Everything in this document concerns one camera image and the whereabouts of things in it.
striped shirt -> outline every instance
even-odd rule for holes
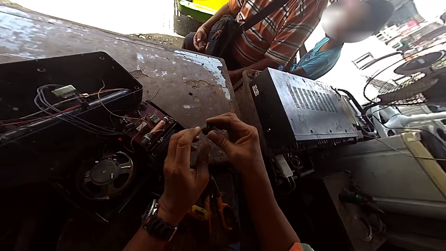
[[[241,24],[272,0],[229,0]],[[285,65],[318,25],[328,0],[289,0],[235,42],[232,54],[244,67],[265,57]]]

bag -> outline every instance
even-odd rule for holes
[[[235,39],[243,32],[253,27],[256,23],[265,19],[269,14],[282,7],[289,0],[273,0],[265,8],[246,20],[242,25],[231,15],[224,15],[216,22],[207,35],[205,54],[223,57],[230,55],[227,51],[233,48]]]

workbench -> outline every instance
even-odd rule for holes
[[[185,128],[238,113],[222,59],[0,5],[0,63],[93,51],[108,53],[141,83],[143,100],[152,99]],[[211,156],[224,153],[214,146]]]

wristwatch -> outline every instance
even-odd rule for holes
[[[177,231],[177,227],[169,226],[157,217],[158,200],[153,200],[142,215],[142,226],[150,236],[163,241],[170,241]]]

sticker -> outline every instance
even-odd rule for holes
[[[256,84],[252,86],[252,90],[254,91],[254,96],[257,97],[257,95],[259,95],[259,89],[257,89],[257,85]]]

